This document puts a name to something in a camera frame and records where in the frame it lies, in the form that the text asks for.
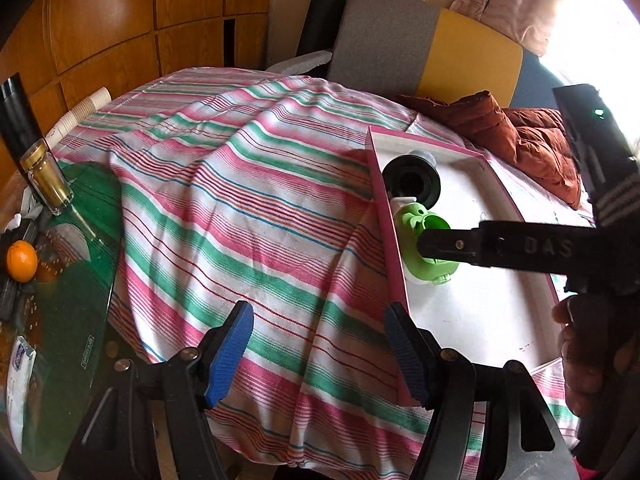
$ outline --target window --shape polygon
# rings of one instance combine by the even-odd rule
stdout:
[[[640,23],[622,0],[565,0],[540,61],[568,84],[590,83],[629,145],[640,148]]]

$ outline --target pink and green striped fabric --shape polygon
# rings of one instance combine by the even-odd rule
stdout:
[[[255,462],[333,478],[407,478],[428,426],[396,400],[370,124],[463,145],[380,97],[306,76],[193,68],[130,92],[56,150],[122,184],[125,240],[110,321],[142,355],[196,345],[239,299],[255,329],[211,431]],[[517,204],[562,210],[490,159]],[[571,440],[558,364],[536,375]],[[465,475],[478,464],[478,406]]]

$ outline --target orange jacket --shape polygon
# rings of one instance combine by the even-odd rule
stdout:
[[[488,149],[572,208],[578,208],[580,176],[558,110],[500,109],[487,90],[450,105],[410,96],[399,96],[398,100]]]

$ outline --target orange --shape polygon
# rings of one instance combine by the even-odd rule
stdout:
[[[38,255],[30,243],[18,240],[9,247],[6,252],[6,271],[16,282],[28,282],[37,269]]]

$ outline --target white tray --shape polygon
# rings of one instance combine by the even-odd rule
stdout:
[[[416,325],[430,330],[443,347],[471,362],[501,367],[510,359],[530,372],[558,357],[560,326],[550,310],[558,295],[548,274],[460,264],[449,283],[415,285],[402,275],[398,240],[382,180],[382,169],[411,150],[431,152],[440,175],[440,199],[431,209],[452,229],[478,227],[482,220],[522,221],[522,216],[484,156],[453,144],[370,127],[367,160],[385,248],[391,301],[399,301]],[[404,381],[398,403],[412,405]]]

